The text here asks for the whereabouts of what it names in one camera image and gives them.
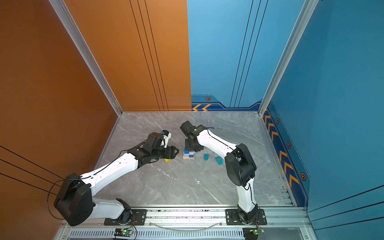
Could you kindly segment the natural wood block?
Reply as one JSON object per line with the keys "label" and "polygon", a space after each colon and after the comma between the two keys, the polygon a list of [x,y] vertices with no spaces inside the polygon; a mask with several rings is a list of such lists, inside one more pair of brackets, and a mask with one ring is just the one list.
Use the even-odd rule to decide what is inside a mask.
{"label": "natural wood block", "polygon": [[185,157],[185,156],[183,156],[183,160],[194,160],[195,159],[195,157]]}

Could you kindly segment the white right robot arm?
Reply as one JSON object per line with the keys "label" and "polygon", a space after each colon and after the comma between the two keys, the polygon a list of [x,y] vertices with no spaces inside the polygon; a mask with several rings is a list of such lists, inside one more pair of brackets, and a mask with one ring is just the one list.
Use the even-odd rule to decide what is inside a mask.
{"label": "white right robot arm", "polygon": [[209,128],[193,126],[185,122],[180,127],[187,137],[185,148],[188,151],[199,152],[208,148],[225,160],[229,179],[237,186],[239,218],[244,224],[256,220],[259,206],[254,198],[254,177],[257,166],[253,157],[244,144],[233,144],[216,136]]}

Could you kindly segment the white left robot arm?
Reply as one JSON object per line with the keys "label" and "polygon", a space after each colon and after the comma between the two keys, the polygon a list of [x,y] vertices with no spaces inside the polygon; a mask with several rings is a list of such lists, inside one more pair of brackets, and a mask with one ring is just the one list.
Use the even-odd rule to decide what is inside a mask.
{"label": "white left robot arm", "polygon": [[169,131],[151,133],[131,149],[122,151],[111,163],[92,172],[68,175],[54,201],[54,207],[72,227],[90,219],[106,219],[115,225],[126,225],[133,218],[132,209],[124,200],[103,200],[95,195],[104,187],[146,164],[160,159],[172,160],[179,150],[168,144]]}

